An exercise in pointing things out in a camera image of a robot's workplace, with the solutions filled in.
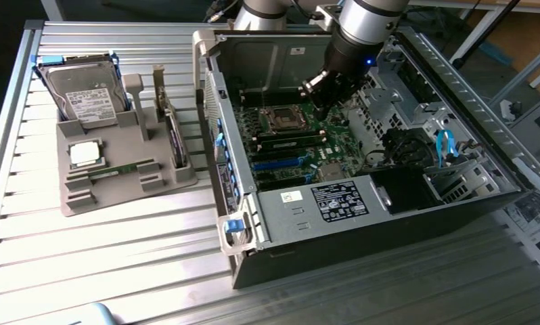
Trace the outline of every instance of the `wire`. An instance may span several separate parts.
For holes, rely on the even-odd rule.
[[[413,9],[421,9],[421,8],[424,8],[424,6],[421,6],[421,5],[414,5],[413,6]],[[432,20],[432,17],[426,17],[421,12],[416,12],[416,13],[418,14],[420,17],[422,17],[422,19]]]
[[[402,145],[406,143],[406,141],[414,141],[417,144],[420,144],[422,146],[422,149],[426,151],[426,153],[429,154],[429,157],[432,159],[432,164],[434,165],[434,155],[432,154],[432,150],[430,150],[429,146],[426,145],[426,143],[422,140],[420,140],[417,137],[408,137],[406,139],[400,141],[398,145],[390,150],[386,160],[392,159],[396,151],[400,149],[400,147],[402,147]]]
[[[438,109],[428,110],[428,106],[425,108],[422,108],[422,112],[425,112],[425,113],[436,113],[437,111],[438,111]]]
[[[372,165],[368,163],[368,156],[369,156],[370,154],[374,154],[374,153],[377,153],[377,154],[384,154],[385,151],[384,151],[384,150],[374,149],[374,150],[372,150],[369,153],[366,153],[366,155],[364,156],[362,163],[360,164],[360,167],[358,167],[357,171],[362,170],[364,165],[372,167]]]
[[[225,12],[236,5],[237,0],[233,0],[233,3],[229,4],[228,7],[225,7],[224,9],[221,9],[217,13],[214,13],[212,15],[212,17],[208,19],[208,22],[214,22],[216,20],[220,19],[221,16],[224,16]]]
[[[456,145],[457,151],[465,151],[466,148],[468,148],[468,149],[476,149],[477,147],[484,148],[484,147],[482,147],[482,144],[478,143],[478,142],[474,143],[474,140],[473,140],[473,139],[469,139],[468,141],[458,141],[458,142],[457,142],[457,145]]]
[[[300,12],[300,14],[306,18],[306,19],[312,19],[312,20],[321,20],[324,19],[324,16],[321,14],[314,14],[314,13],[308,13],[304,8],[300,6],[300,4],[297,3],[297,0],[289,0],[289,2],[292,2],[292,5],[294,6],[297,12]]]
[[[350,110],[353,110],[354,108],[358,108],[360,105],[346,106],[340,100],[338,100],[338,104],[341,105],[341,107],[344,109],[346,109],[346,111],[345,111],[345,119],[348,120],[348,115],[350,114]]]
[[[462,30],[462,27],[466,25],[468,19],[470,18],[470,15],[472,15],[472,13],[474,12],[474,9],[476,9],[477,6],[478,6],[478,3],[480,3],[480,0],[477,0],[477,2],[474,3],[474,5],[473,5],[472,8],[470,8],[470,12],[468,13],[465,19],[462,19],[462,22],[460,23],[458,28],[457,28],[457,32],[453,32],[453,33],[450,34],[449,39],[446,39],[446,42],[445,42],[444,45],[442,45],[441,52],[444,52],[444,49],[446,48],[446,45],[450,43],[452,38],[454,37],[454,35],[458,35],[458,34],[460,34],[460,31]]]

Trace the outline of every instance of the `blue pcie slot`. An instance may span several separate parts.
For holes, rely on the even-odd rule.
[[[306,159],[308,154],[305,156],[270,161],[270,162],[257,162],[253,164],[254,171],[266,171],[270,169],[286,168],[286,167],[300,167]]]

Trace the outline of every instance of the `blue latch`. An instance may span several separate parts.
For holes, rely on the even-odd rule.
[[[438,157],[438,168],[442,167],[442,137],[446,135],[446,154],[458,157],[457,148],[454,146],[454,136],[450,130],[440,130],[436,136],[436,154]]]
[[[42,56],[41,64],[44,66],[53,66],[53,65],[62,64],[62,56]]]
[[[228,220],[224,223],[224,232],[229,234],[230,232],[242,232],[244,231],[244,221],[238,219]]]
[[[220,132],[216,137],[216,146],[218,147],[221,146],[222,140],[224,140],[224,133]]]

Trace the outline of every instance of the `gray plastic stand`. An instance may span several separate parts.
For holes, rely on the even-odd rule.
[[[78,121],[57,123],[57,169],[61,212],[65,216],[196,184],[188,154],[188,165],[180,169],[173,167],[169,132],[165,122],[157,122],[156,108],[142,108],[137,114],[144,115],[149,135],[145,141],[134,110],[117,113],[118,124],[109,127],[84,130]],[[69,146],[89,141],[97,142],[101,162],[70,169]],[[88,176],[92,171],[128,164],[136,164],[136,170],[129,173],[106,173],[109,176],[93,176],[93,179]]]

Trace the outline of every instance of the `metal slatted table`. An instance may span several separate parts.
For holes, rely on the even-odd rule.
[[[137,324],[521,324],[540,320],[540,270],[492,218],[454,234],[230,289],[192,91],[202,24],[46,22],[28,26],[0,116],[0,324],[65,324],[101,301]],[[165,66],[198,183],[94,212],[60,213],[56,107],[29,56],[116,51],[140,73]]]

